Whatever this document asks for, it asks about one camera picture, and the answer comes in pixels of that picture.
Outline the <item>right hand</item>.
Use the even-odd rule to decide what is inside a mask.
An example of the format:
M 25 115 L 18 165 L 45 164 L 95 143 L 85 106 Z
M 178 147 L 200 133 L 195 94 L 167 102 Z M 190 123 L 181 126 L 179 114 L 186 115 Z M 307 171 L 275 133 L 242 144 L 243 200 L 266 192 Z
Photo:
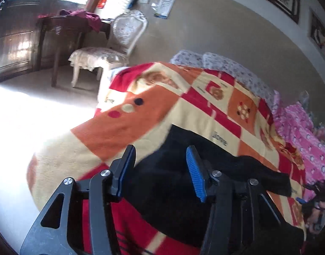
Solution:
M 325 202 L 314 202 L 310 216 L 306 221 L 306 228 L 313 235 L 318 235 L 325 226 Z

